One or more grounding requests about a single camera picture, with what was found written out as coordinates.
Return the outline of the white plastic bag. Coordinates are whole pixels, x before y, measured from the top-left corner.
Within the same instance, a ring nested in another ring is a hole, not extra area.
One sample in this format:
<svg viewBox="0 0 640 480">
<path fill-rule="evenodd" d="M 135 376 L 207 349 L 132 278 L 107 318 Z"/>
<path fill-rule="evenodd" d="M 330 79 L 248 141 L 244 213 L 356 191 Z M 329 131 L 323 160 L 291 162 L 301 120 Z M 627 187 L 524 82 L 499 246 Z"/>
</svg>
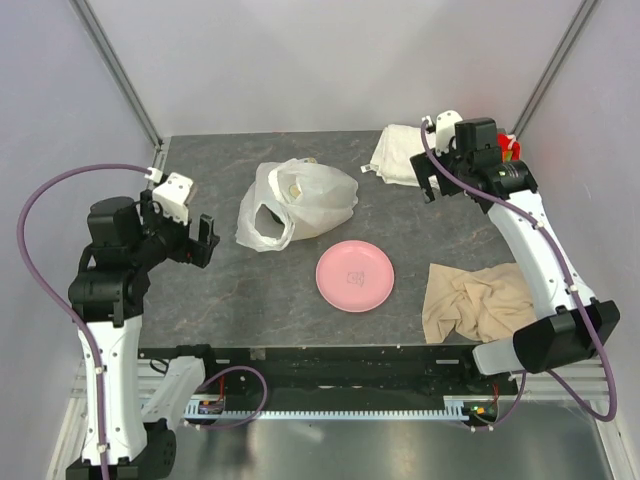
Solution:
<svg viewBox="0 0 640 480">
<path fill-rule="evenodd" d="M 257 252 L 325 234 L 348 221 L 358 182 L 313 158 L 260 164 L 240 203 L 236 242 Z"/>
</svg>

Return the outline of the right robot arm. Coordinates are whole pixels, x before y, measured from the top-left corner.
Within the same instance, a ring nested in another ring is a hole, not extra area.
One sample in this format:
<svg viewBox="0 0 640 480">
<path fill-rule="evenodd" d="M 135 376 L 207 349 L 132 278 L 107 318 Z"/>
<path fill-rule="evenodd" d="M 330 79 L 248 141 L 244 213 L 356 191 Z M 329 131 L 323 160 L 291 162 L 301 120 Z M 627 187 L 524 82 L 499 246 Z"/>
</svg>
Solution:
<svg viewBox="0 0 640 480">
<path fill-rule="evenodd" d="M 511 337 L 475 347 L 474 359 L 458 368 L 460 386 L 477 394 L 496 374 L 541 373 L 597 356 L 620 311 L 614 301 L 598 300 L 566 258 L 531 171 L 505 159 L 495 121 L 446 111 L 425 117 L 420 135 L 424 150 L 410 162 L 424 196 L 464 192 L 479 204 L 507 242 L 535 312 Z"/>
</svg>

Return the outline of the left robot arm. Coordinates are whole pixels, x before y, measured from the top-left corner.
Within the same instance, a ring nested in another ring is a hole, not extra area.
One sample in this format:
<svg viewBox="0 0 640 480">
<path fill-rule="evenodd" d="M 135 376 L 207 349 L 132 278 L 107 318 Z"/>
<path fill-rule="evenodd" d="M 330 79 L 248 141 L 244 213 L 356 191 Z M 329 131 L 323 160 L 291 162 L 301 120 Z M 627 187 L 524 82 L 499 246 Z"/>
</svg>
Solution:
<svg viewBox="0 0 640 480">
<path fill-rule="evenodd" d="M 191 395 L 219 382 L 205 345 L 179 346 L 151 399 L 139 390 L 139 337 L 149 273 L 166 260 L 206 267 L 219 238 L 203 214 L 197 238 L 190 223 L 165 213 L 150 191 L 91 206 L 91 242 L 68 298 L 79 316 L 87 374 L 88 424 L 69 479 L 164 479 L 176 457 L 175 430 Z"/>
</svg>

